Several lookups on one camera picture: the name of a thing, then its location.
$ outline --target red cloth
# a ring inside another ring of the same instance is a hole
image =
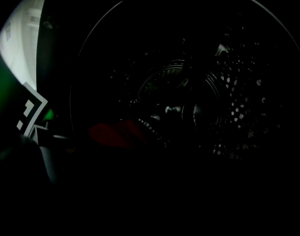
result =
[[[89,128],[90,138],[104,146],[136,150],[147,145],[133,120],[122,120],[113,125],[99,123]]]

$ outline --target washing machine drum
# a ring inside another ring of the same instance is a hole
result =
[[[300,52],[254,0],[118,0],[77,69],[78,130],[132,118],[161,151],[299,153]]]

